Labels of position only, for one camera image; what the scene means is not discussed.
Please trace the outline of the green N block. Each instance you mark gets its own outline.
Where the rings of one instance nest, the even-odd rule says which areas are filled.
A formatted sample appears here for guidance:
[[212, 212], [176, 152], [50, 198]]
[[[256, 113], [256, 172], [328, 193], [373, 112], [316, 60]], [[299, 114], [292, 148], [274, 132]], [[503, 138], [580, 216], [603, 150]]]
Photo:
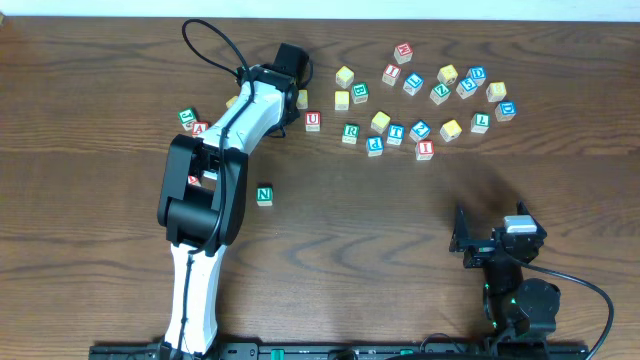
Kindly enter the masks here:
[[260, 186], [256, 189], [256, 202], [258, 206], [273, 205], [274, 192], [271, 186]]

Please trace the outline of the red E block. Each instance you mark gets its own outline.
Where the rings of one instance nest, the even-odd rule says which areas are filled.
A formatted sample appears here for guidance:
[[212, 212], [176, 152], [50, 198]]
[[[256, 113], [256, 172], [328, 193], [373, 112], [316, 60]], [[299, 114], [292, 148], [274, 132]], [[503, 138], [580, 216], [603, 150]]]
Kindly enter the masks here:
[[197, 177], [195, 177], [195, 176], [189, 176], [189, 177], [188, 177], [188, 183], [189, 183], [190, 185], [193, 185], [193, 186], [201, 187], [201, 182], [200, 182], [200, 180], [199, 180]]

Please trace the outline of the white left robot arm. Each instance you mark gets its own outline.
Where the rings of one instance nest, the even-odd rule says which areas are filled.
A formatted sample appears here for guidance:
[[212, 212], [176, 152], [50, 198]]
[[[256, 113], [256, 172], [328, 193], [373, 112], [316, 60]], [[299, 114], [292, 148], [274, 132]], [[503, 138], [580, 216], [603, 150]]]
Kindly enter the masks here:
[[170, 144], [157, 211], [174, 264], [164, 359], [201, 359], [216, 340], [220, 269], [244, 218], [249, 156], [266, 135], [299, 117], [305, 70], [304, 64], [240, 70], [241, 92], [222, 117]]

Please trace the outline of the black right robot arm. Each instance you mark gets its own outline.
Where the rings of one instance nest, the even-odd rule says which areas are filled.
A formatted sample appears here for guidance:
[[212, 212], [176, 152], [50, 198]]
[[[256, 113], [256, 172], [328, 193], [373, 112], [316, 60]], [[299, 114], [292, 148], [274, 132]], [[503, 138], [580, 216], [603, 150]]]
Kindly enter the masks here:
[[546, 237], [522, 202], [487, 239], [474, 239], [463, 209], [455, 210], [449, 250], [463, 255], [464, 268], [483, 271], [483, 307], [499, 341], [543, 342], [556, 330], [559, 288], [539, 278], [526, 279], [522, 272], [539, 255]]

